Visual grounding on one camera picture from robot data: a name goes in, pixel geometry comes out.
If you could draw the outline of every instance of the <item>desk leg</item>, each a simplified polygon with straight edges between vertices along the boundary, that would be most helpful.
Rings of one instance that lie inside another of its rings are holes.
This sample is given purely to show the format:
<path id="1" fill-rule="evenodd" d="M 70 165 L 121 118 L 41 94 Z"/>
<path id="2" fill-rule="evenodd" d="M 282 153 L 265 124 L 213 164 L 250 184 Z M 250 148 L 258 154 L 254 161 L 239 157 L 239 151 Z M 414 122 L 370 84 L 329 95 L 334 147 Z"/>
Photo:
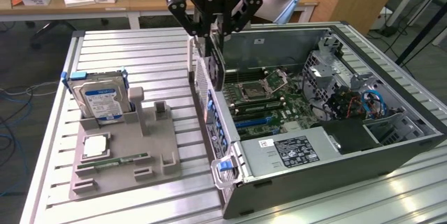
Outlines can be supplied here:
<path id="1" fill-rule="evenodd" d="M 141 29 L 141 12 L 129 12 L 127 13 L 127 18 L 129 18 L 129 23 L 131 25 L 131 29 Z"/>
<path id="2" fill-rule="evenodd" d="M 299 23 L 310 22 L 310 18 L 313 17 L 313 14 L 314 14 L 314 9 L 315 9 L 315 6 L 307 6 L 305 8 L 305 11 L 302 12 L 302 15 L 301 15 Z"/>
<path id="3" fill-rule="evenodd" d="M 426 8 L 429 7 L 429 4 L 433 2 L 433 0 L 425 0 L 422 5 L 419 6 L 417 12 L 414 13 L 413 17 L 410 18 L 411 23 L 409 23 L 409 26 L 413 26 L 417 20 L 419 19 L 422 13 L 425 12 Z"/>
<path id="4" fill-rule="evenodd" d="M 386 22 L 387 26 L 391 27 L 394 22 L 398 20 L 401 13 L 403 12 L 405 8 L 407 7 L 410 0 L 402 0 L 397 11 L 394 11 L 393 16 L 390 17 L 389 21 Z"/>
<path id="5" fill-rule="evenodd" d="M 441 41 L 445 40 L 445 38 L 447 37 L 447 29 L 445 29 L 445 31 L 440 34 L 440 36 L 435 38 L 433 45 L 438 46 L 441 44 Z"/>

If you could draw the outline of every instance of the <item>gray carpet floor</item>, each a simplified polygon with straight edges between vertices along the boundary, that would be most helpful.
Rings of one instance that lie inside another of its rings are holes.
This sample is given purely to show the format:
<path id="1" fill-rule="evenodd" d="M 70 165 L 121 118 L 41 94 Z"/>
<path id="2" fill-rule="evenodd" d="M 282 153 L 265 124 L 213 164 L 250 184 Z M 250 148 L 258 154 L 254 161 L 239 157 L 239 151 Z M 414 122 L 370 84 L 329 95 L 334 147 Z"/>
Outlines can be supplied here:
<path id="1" fill-rule="evenodd" d="M 411 7 L 422 0 L 413 0 L 403 12 L 403 16 L 410 12 Z M 395 9 L 401 0 L 390 0 L 389 7 Z M 441 7 L 431 4 L 422 18 L 413 27 L 407 29 L 407 36 L 401 36 L 394 44 L 394 51 L 401 54 L 417 34 L 430 21 Z M 129 29 L 129 20 L 126 18 L 111 18 L 110 24 L 103 26 L 99 19 L 85 19 L 70 21 L 79 30 L 117 30 Z M 143 18 L 142 22 L 146 27 L 178 27 L 178 23 L 171 17 Z M 43 82 L 58 81 L 65 65 L 66 54 L 70 45 L 71 31 L 65 27 L 55 28 L 49 35 L 43 37 L 43 48 L 33 50 L 29 46 L 29 39 L 38 29 L 46 24 L 45 21 L 37 22 L 37 28 L 27 28 L 25 22 L 18 22 L 11 30 L 0 32 L 0 88 L 9 88 L 18 85 L 31 86 Z M 427 39 L 421 44 L 423 46 L 429 40 L 445 29 L 447 18 L 438 24 Z M 379 37 L 375 32 L 370 33 L 374 37 Z M 397 36 L 383 37 L 383 40 L 393 43 Z M 387 49 L 387 45 L 381 39 L 371 39 L 373 43 L 382 49 Z M 409 64 L 409 68 L 419 82 L 447 103 L 447 90 L 445 80 L 447 80 L 447 53 L 442 49 L 447 49 L 447 42 L 442 47 L 429 45 L 414 61 Z M 395 59 L 391 51 L 387 55 Z M 55 89 L 55 85 L 46 86 L 37 90 L 37 93 L 46 93 Z M 15 99 L 27 100 L 27 96 L 18 96 Z M 13 130 L 17 138 L 22 141 L 25 154 L 31 173 L 38 161 L 41 144 L 46 133 L 49 117 L 54 95 L 35 97 L 33 100 L 33 111 L 30 116 L 15 126 Z M 13 103 L 0 98 L 0 116 L 9 117 L 22 104 Z M 6 134 L 5 128 L 0 128 L 0 134 Z M 0 139 L 0 148 L 6 141 Z M 9 151 L 0 151 L 0 161 L 7 156 Z M 25 179 L 23 159 L 18 151 L 10 162 L 0 167 L 0 193 L 17 183 L 23 183 L 13 190 L 14 194 L 0 197 L 0 223 L 18 223 L 23 211 L 27 189 L 30 187 L 33 176 Z"/>

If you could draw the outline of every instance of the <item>robotic arm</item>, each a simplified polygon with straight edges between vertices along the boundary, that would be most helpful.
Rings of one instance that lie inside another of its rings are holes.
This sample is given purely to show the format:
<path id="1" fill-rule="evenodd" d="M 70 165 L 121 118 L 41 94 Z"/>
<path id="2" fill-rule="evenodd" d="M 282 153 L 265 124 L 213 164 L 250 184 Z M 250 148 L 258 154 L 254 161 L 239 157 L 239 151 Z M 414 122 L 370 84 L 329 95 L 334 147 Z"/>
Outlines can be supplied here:
<path id="1" fill-rule="evenodd" d="M 198 10 L 198 18 L 193 20 L 186 13 L 186 0 L 167 0 L 169 9 L 178 22 L 191 36 L 211 36 L 211 24 L 218 21 L 219 47 L 223 48 L 225 37 L 239 32 L 247 25 L 263 4 L 263 0 L 191 0 Z M 242 2 L 242 8 L 234 9 Z"/>

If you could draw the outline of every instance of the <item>aluminum extrusion table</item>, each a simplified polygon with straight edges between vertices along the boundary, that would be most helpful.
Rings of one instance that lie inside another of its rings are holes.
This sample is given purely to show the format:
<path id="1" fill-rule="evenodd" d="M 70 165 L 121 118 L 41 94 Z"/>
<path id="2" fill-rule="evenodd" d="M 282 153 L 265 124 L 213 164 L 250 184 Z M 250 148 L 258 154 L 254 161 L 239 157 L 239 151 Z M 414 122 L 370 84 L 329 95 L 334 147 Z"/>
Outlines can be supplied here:
<path id="1" fill-rule="evenodd" d="M 447 124 L 447 107 L 398 70 L 355 30 L 338 25 L 365 52 Z M 223 220 L 187 79 L 183 29 L 75 32 L 65 70 L 107 71 L 126 66 L 146 101 L 173 107 L 183 176 L 169 183 L 85 201 L 69 199 L 81 111 L 59 85 L 22 223 L 437 223 L 447 221 L 447 143 L 417 156 L 387 176 Z M 357 71 L 366 66 L 345 58 Z"/>

